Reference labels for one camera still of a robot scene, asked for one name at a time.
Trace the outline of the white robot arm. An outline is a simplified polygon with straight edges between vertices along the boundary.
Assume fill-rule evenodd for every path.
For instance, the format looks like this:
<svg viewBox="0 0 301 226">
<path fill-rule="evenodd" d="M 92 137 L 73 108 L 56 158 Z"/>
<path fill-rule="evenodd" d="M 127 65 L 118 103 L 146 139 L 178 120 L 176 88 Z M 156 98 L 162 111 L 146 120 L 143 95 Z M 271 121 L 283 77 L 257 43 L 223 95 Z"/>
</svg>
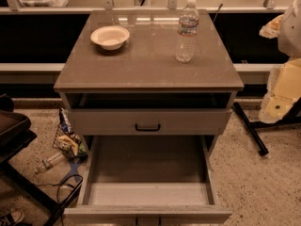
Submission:
<svg viewBox="0 0 301 226">
<path fill-rule="evenodd" d="M 275 123 L 301 98 L 301 0 L 294 0 L 283 14 L 263 26 L 260 35 L 277 38 L 278 50 L 289 57 L 270 71 L 259 112 L 261 122 Z"/>
</svg>

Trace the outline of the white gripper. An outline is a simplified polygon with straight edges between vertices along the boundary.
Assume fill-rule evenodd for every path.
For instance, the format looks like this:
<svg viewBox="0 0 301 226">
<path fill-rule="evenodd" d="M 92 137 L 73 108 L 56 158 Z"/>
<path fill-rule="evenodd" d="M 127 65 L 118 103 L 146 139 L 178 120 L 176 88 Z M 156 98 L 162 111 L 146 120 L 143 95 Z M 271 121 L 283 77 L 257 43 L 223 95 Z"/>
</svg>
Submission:
<svg viewBox="0 0 301 226">
<path fill-rule="evenodd" d="M 283 14 L 264 25 L 259 34 L 267 39 L 277 38 Z M 282 120 L 301 98 L 301 58 L 291 59 L 271 70 L 259 112 L 259 120 L 275 123 Z"/>
</svg>

